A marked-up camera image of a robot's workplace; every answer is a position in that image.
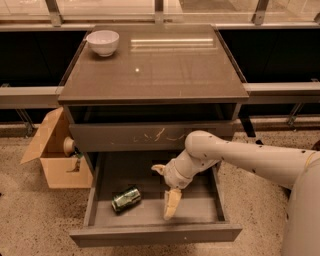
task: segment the green can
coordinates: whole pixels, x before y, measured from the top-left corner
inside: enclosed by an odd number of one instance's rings
[[[140,200],[141,193],[137,186],[131,186],[113,197],[112,207],[117,213],[119,213],[129,206],[138,203]]]

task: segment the white robotic arm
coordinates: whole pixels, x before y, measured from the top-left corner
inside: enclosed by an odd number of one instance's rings
[[[292,190],[282,255],[320,255],[320,151],[236,143],[205,131],[190,133],[186,149],[167,165],[154,165],[170,191],[164,218],[174,216],[181,190],[223,160]]]

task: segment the open cardboard box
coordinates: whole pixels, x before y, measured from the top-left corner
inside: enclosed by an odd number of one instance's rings
[[[70,136],[63,108],[49,112],[29,144],[21,164],[40,158],[50,188],[90,188],[92,173],[84,157],[75,172],[77,157],[66,157],[63,144]]]

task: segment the white bowl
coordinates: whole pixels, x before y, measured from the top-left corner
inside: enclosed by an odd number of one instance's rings
[[[112,55],[119,44],[119,34],[111,30],[100,30],[86,38],[89,48],[102,57]]]

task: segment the concrete floor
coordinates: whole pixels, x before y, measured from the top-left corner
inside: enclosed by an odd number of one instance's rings
[[[283,130],[283,124],[265,126],[257,121],[254,125],[256,138],[239,130],[233,140],[255,143],[260,139],[266,145],[310,149],[320,139],[318,121],[298,122],[296,132]],[[49,189],[40,161],[20,165],[31,140],[21,137],[21,128],[0,126],[2,256],[280,255],[288,201],[285,191],[227,163],[219,171],[226,212],[231,223],[243,226],[235,242],[80,249],[69,231],[82,226],[89,189]]]

